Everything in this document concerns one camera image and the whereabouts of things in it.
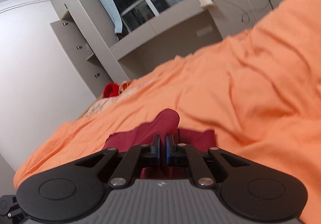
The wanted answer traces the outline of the dark red knit sweater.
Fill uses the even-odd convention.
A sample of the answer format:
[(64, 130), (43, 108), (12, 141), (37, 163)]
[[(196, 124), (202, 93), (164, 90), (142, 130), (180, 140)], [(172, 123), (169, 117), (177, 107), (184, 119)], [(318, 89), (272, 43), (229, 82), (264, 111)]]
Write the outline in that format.
[(161, 111), (153, 121), (145, 122), (133, 130), (117, 132), (109, 136), (103, 149), (115, 147), (119, 152), (126, 152), (132, 146), (152, 144), (154, 136), (160, 137), (160, 159), (158, 166), (149, 166), (142, 170), (140, 178), (144, 179), (174, 179), (184, 178), (186, 173), (182, 167), (170, 167), (166, 159), (166, 137), (173, 136), (174, 142), (195, 146), (199, 151), (206, 152), (210, 147), (216, 147), (214, 130), (198, 132), (179, 128), (179, 114), (172, 109)]

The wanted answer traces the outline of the pink patterned pillow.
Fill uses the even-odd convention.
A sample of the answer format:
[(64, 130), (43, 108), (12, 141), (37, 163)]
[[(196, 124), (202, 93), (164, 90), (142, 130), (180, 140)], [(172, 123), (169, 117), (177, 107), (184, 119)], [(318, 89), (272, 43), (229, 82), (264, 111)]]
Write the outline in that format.
[(152, 81), (146, 81), (144, 83), (141, 83), (135, 87), (131, 87), (133, 84), (133, 81), (124, 81), (121, 83), (120, 89), (119, 89), (119, 95), (116, 97), (111, 98), (103, 98), (103, 94), (95, 100), (77, 119), (81, 119), (84, 117), (89, 117), (94, 114), (98, 114), (106, 110), (111, 105), (115, 104), (116, 102), (119, 102), (126, 97), (129, 97), (133, 95), (135, 92), (137, 92), (139, 89), (143, 88), (144, 86), (148, 85)]

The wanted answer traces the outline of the bright red hat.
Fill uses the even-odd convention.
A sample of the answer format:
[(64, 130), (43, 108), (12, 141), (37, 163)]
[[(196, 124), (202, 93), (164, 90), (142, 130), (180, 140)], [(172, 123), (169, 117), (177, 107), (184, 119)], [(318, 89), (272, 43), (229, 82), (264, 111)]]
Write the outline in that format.
[(119, 95), (120, 86), (116, 83), (108, 83), (103, 89), (103, 98), (111, 98)]

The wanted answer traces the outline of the open grey cabinet door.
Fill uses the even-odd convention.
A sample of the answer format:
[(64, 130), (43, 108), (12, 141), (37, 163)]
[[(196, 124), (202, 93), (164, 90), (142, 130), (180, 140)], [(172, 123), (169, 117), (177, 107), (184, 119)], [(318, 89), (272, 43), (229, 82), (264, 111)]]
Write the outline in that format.
[(112, 80), (77, 25), (71, 21), (59, 20), (52, 22), (51, 28), (81, 78), (92, 93), (99, 97), (105, 85)]

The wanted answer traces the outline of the orange bed blanket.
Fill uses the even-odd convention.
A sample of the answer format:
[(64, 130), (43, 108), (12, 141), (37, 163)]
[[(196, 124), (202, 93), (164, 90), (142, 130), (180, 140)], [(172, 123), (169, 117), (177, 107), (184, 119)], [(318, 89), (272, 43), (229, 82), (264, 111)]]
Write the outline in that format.
[(146, 141), (133, 130), (172, 113), (175, 128), (211, 134), (229, 152), (300, 179), (301, 219), (320, 223), (320, 0), (284, 0), (252, 29), (176, 57), (133, 81), (101, 111), (62, 124), (13, 184), (95, 153)]

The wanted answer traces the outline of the grey wardrobe desk unit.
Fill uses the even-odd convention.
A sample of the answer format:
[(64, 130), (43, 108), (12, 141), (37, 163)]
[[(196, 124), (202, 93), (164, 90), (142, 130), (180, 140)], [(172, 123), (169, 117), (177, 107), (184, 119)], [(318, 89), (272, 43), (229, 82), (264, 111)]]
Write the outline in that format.
[[(215, 7), (203, 9), (198, 0), (183, 0), (125, 35), (115, 34), (100, 0), (51, 0), (59, 20), (77, 25), (115, 83), (250, 28), (283, 0), (212, 1)], [(196, 31), (209, 25), (213, 32), (199, 38)]]

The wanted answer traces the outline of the white wall socket panel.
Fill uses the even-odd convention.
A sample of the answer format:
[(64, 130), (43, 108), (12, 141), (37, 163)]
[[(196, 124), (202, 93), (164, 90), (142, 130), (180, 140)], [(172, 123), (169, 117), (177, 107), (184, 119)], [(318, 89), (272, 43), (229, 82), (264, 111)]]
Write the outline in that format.
[(196, 34), (200, 38), (200, 37), (203, 37), (203, 36), (210, 34), (212, 32), (213, 32), (213, 27), (211, 25), (209, 25), (207, 27), (203, 27), (203, 28), (197, 30)]

